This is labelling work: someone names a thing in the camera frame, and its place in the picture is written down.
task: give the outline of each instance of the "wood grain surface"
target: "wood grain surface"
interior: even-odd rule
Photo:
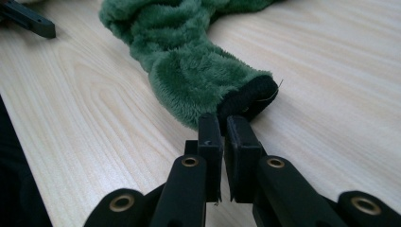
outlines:
[[[56,24],[53,40],[0,26],[0,93],[54,226],[82,226],[115,189],[148,193],[197,139],[99,22],[100,4],[32,5]],[[400,1],[287,0],[221,18],[209,37],[283,81],[252,122],[269,154],[329,199],[361,190],[401,212]],[[255,226],[250,205],[229,202],[225,173],[222,191],[206,225]]]

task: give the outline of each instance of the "brass insert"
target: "brass insert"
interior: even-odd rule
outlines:
[[[114,198],[109,205],[109,208],[114,212],[123,212],[130,209],[135,202],[133,195],[123,194]]]
[[[366,198],[363,197],[353,197],[351,199],[351,203],[361,212],[376,216],[381,214],[381,209],[380,207],[374,203],[373,201],[370,201]]]
[[[275,168],[282,168],[284,167],[286,164],[281,161],[280,159],[277,158],[269,158],[268,159],[268,165],[271,167],[275,167]]]
[[[185,159],[183,159],[183,160],[181,161],[181,163],[182,163],[184,166],[193,167],[193,166],[197,166],[198,163],[199,163],[199,161],[198,161],[198,159],[196,159],[196,158],[185,158]]]

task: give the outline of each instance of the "green fuzzy fabric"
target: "green fuzzy fabric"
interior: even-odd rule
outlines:
[[[183,124],[241,114],[249,120],[278,92],[271,73],[212,44],[206,30],[224,14],[258,11],[273,0],[105,0],[101,22],[148,72],[154,94]]]

